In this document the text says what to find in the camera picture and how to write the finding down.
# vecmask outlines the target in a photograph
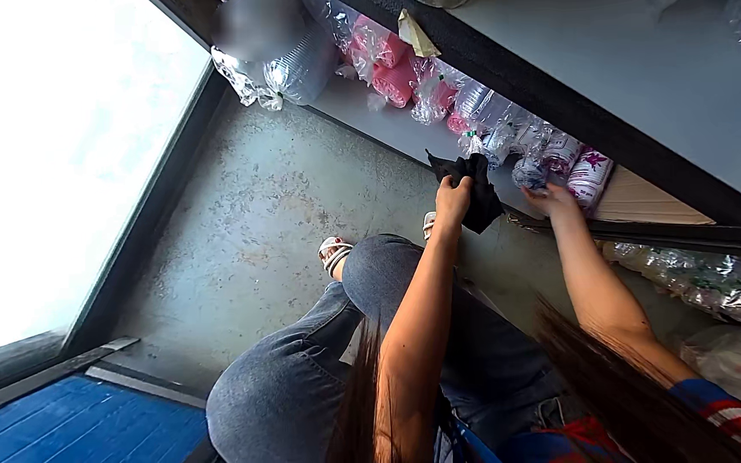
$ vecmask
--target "window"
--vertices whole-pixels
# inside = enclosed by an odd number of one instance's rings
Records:
[[[148,0],[0,3],[0,346],[70,330],[207,63]]]

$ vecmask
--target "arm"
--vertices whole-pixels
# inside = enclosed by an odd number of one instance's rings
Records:
[[[457,188],[446,177],[437,193],[437,220],[402,303],[380,348],[376,457],[402,461],[433,453],[433,411],[450,327],[453,263],[473,180]]]
[[[656,367],[658,371],[650,374],[666,387],[697,377],[656,340],[639,301],[596,249],[571,194],[554,184],[548,184],[547,197],[534,196],[527,189],[524,192],[531,204],[551,218],[565,284],[582,329],[611,345],[629,362],[646,370]]]

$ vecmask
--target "white sandal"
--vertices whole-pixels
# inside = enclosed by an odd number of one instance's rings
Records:
[[[437,221],[437,213],[429,212],[425,214],[425,220],[422,222],[422,233],[425,234],[425,241],[431,237],[431,230],[433,230],[433,224]]]
[[[330,248],[337,248],[336,252],[330,255],[330,257],[325,258],[323,253]],[[351,253],[352,249],[353,245],[345,243],[344,241],[337,243],[336,237],[329,237],[322,242],[322,246],[319,247],[319,260],[322,261],[324,270],[328,272],[330,278],[334,277],[334,268],[336,268],[336,264],[339,263],[339,260],[347,257],[347,255]]]

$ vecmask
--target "denim jeans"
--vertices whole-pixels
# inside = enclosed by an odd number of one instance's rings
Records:
[[[324,461],[351,368],[339,359],[364,317],[387,330],[421,255],[393,235],[359,242],[341,283],[222,373],[207,414],[225,460]],[[440,386],[456,416],[492,449],[538,424],[540,403],[562,392],[540,346],[456,285]]]

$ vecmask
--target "shelf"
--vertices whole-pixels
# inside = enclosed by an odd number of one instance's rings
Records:
[[[450,10],[741,192],[741,46],[724,2],[472,0]]]
[[[331,78],[322,95],[310,106],[425,165],[428,165],[425,149],[445,159],[456,159],[461,155],[458,136],[448,130],[444,121],[422,125],[411,118],[410,106],[403,109],[386,106],[378,112],[368,110],[367,95],[372,91],[364,82],[335,77]],[[488,173],[499,199],[534,218],[542,218],[514,185],[510,169],[512,164],[509,160],[499,169]]]

